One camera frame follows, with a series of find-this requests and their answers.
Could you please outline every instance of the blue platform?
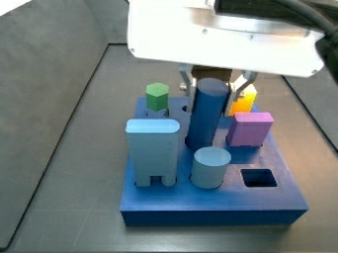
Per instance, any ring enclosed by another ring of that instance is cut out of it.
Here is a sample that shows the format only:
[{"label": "blue platform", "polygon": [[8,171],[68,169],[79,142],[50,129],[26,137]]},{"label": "blue platform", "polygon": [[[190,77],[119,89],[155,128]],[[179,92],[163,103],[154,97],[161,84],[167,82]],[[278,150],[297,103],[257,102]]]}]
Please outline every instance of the blue platform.
[{"label": "blue platform", "polygon": [[[135,186],[129,158],[121,212],[127,226],[293,224],[309,209],[273,136],[262,147],[229,147],[226,134],[233,118],[222,118],[214,145],[233,156],[221,187],[205,190],[190,180],[194,152],[185,145],[190,113],[186,98],[169,99],[170,118],[179,121],[177,183]],[[146,118],[146,98],[139,98],[135,118]]]}]

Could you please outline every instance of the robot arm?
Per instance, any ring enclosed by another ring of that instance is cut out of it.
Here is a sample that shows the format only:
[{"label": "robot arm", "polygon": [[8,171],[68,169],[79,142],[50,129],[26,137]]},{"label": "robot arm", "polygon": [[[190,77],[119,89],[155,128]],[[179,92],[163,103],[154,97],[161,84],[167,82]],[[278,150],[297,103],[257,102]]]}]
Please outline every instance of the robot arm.
[{"label": "robot arm", "polygon": [[[330,10],[338,10],[338,2],[330,1]],[[320,3],[316,0],[130,0],[129,48],[137,57],[179,62],[183,66],[245,70],[245,75],[231,84],[229,110],[258,72],[309,77],[325,62],[332,73],[337,73],[336,25],[308,5],[324,8]],[[191,98],[193,81],[185,71],[181,74],[185,82],[189,81],[186,91]]]}]

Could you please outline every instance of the light blue arch block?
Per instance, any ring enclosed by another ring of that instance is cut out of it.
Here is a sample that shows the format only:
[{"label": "light blue arch block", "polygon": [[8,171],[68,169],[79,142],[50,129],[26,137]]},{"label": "light blue arch block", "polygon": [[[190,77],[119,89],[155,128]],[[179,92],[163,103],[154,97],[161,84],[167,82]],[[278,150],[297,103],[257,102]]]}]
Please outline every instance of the light blue arch block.
[{"label": "light blue arch block", "polygon": [[131,119],[126,133],[135,169],[135,183],[151,186],[161,176],[166,186],[175,183],[179,123],[171,119]]}]

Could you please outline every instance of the yellow block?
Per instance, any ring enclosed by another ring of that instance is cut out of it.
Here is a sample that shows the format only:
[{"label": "yellow block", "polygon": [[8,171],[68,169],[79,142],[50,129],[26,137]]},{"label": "yellow block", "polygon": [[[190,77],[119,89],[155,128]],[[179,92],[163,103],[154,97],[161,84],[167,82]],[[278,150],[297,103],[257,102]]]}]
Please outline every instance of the yellow block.
[{"label": "yellow block", "polygon": [[243,90],[243,96],[233,103],[233,107],[229,113],[229,116],[234,116],[235,113],[249,113],[257,99],[258,91],[254,84]]}]

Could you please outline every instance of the black square hole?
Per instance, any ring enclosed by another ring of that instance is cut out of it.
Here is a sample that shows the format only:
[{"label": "black square hole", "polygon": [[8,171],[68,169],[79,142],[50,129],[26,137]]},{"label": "black square hole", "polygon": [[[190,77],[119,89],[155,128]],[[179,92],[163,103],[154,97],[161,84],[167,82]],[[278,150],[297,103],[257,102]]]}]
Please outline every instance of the black square hole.
[{"label": "black square hole", "polygon": [[248,187],[276,187],[278,185],[270,169],[241,170]]}]

